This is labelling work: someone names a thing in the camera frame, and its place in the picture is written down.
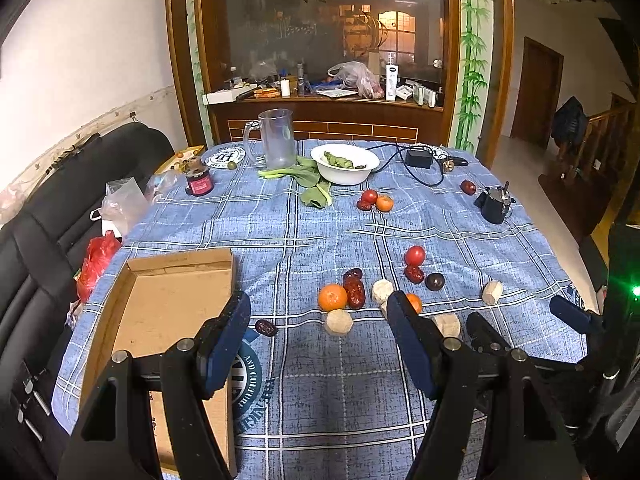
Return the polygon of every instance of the red plastic bag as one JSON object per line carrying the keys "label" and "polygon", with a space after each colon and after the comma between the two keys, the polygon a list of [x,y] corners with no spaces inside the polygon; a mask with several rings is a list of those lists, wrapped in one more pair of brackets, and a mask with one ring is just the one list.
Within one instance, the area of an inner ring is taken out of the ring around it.
{"label": "red plastic bag", "polygon": [[113,231],[107,231],[104,236],[97,236],[89,240],[86,256],[82,262],[82,271],[76,284],[78,298],[82,303],[89,301],[95,284],[121,245],[122,243],[118,241]]}

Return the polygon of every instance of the orange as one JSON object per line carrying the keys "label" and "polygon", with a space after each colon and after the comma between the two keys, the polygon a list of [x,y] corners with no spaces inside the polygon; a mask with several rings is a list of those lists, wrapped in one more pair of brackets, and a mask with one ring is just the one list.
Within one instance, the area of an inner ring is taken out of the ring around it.
{"label": "orange", "polygon": [[406,298],[409,300],[409,303],[411,303],[414,310],[420,314],[422,312],[422,300],[415,294],[406,294]]}
{"label": "orange", "polygon": [[325,312],[347,306],[347,291],[337,283],[325,285],[318,292],[318,305]]}
{"label": "orange", "polygon": [[393,209],[394,200],[388,195],[380,195],[376,200],[376,208],[378,211],[388,213]]}

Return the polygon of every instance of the bowl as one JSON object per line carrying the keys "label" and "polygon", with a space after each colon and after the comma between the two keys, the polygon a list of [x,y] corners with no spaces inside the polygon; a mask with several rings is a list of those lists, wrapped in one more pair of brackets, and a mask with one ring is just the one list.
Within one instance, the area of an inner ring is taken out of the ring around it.
{"label": "bowl", "polygon": [[[329,165],[324,152],[348,158],[353,162],[354,166],[366,167],[361,170],[336,168]],[[318,164],[318,171],[322,177],[332,184],[339,184],[340,186],[356,186],[364,182],[371,170],[375,170],[380,164],[380,159],[375,153],[350,144],[321,144],[311,150],[311,158]]]}

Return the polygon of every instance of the blue plaid tablecloth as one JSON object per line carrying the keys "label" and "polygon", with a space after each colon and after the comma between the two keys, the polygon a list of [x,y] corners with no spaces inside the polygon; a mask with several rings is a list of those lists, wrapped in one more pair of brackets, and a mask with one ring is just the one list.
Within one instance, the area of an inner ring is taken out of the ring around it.
{"label": "blue plaid tablecloth", "polygon": [[[309,156],[318,144],[298,142],[298,154]],[[375,151],[381,161],[394,152]],[[545,237],[520,203],[502,225],[486,222],[460,183],[468,179],[480,189],[497,179],[468,153],[450,152],[469,166],[456,167],[435,188],[413,180],[396,159],[360,186],[334,186],[334,204],[324,210],[303,205],[304,189],[292,178],[259,178],[247,158],[235,171],[214,171],[215,188],[204,197],[188,196],[181,179],[130,232],[78,320],[54,391],[56,418],[71,432],[88,349],[124,262],[172,251],[230,247],[238,285],[251,298],[251,325],[264,318],[278,327],[274,338],[248,331],[232,368],[239,479],[388,479],[408,472],[433,403],[408,377],[380,310],[367,298],[363,309],[350,311],[347,336],[324,330],[318,290],[340,283],[352,267],[363,270],[369,291],[386,278],[417,294],[423,316],[453,312],[464,326],[469,313],[480,312],[511,346],[576,362],[585,355],[584,339],[549,313],[549,299],[565,295],[569,279]],[[415,171],[427,182],[440,176],[436,167]],[[369,187],[393,197],[391,212],[355,207]],[[426,250],[425,274],[445,275],[439,292],[404,277],[404,253],[415,244]],[[493,307],[480,299],[489,280],[504,284]],[[478,413],[460,478],[475,476],[484,420]]]}

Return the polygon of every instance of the black leather sofa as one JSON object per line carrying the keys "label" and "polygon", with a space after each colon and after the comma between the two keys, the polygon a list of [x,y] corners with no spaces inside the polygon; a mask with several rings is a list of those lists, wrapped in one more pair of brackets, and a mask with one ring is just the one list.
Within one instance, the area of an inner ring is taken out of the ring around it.
{"label": "black leather sofa", "polygon": [[133,176],[144,189],[173,154],[167,138],[142,123],[96,135],[0,229],[0,478],[56,477],[68,434],[33,396],[24,416],[43,441],[18,422],[26,370],[39,375],[36,390],[50,406],[71,336],[66,313],[78,298],[73,276],[89,240],[101,235],[90,212],[100,207],[105,183]]}

